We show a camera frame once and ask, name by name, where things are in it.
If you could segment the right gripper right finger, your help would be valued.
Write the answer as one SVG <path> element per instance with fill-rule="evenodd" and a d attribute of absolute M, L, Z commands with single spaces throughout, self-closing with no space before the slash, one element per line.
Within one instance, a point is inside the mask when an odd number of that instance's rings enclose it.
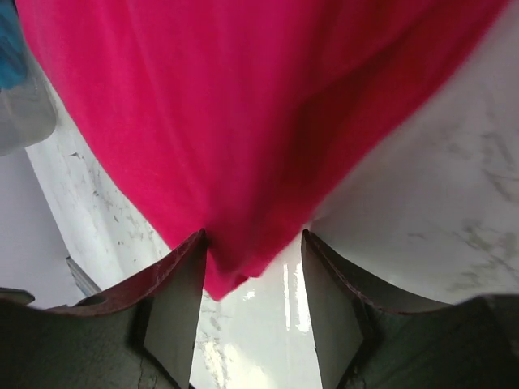
<path fill-rule="evenodd" d="M 325 388 L 515 388 L 518 298 L 447 305 L 406 292 L 302 233 L 302 269 Z"/>

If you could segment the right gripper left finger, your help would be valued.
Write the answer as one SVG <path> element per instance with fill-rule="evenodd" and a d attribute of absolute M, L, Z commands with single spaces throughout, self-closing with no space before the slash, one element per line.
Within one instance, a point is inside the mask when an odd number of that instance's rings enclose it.
<path fill-rule="evenodd" d="M 193 233 L 74 306 L 37 309 L 31 293 L 2 289 L 2 387 L 188 388 L 207 246 Z"/>

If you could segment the red t shirt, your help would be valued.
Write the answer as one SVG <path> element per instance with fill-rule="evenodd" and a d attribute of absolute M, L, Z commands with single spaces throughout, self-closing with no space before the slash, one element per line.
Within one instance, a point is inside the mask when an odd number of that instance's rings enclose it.
<path fill-rule="evenodd" d="M 205 288 L 260 276 L 469 57 L 504 1 L 20 1 L 94 156 Z"/>

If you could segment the clear plastic bin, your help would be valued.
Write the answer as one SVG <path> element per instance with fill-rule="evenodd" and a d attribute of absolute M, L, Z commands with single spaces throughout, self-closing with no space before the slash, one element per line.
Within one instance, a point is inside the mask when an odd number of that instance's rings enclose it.
<path fill-rule="evenodd" d="M 12 89 L 1 89 L 3 156 L 47 139 L 56 126 L 56 111 L 44 74 L 25 38 L 24 43 L 28 67 L 26 79 Z"/>

